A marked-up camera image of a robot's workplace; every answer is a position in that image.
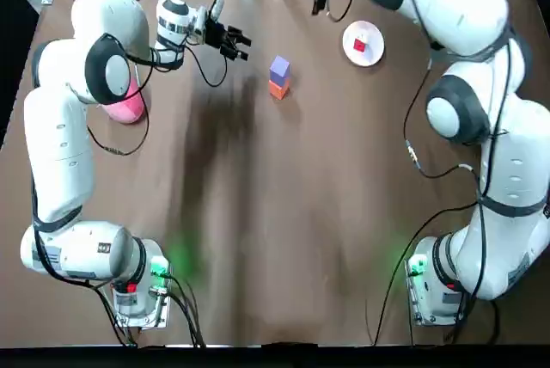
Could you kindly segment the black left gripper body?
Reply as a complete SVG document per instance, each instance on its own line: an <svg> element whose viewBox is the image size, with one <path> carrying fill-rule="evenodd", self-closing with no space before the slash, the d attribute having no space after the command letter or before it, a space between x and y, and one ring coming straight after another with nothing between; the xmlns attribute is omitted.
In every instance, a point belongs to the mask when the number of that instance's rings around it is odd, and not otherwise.
<svg viewBox="0 0 550 368"><path fill-rule="evenodd" d="M230 42L226 27L222 23L208 17L205 22L204 42L207 46L216 49L228 48Z"/></svg>

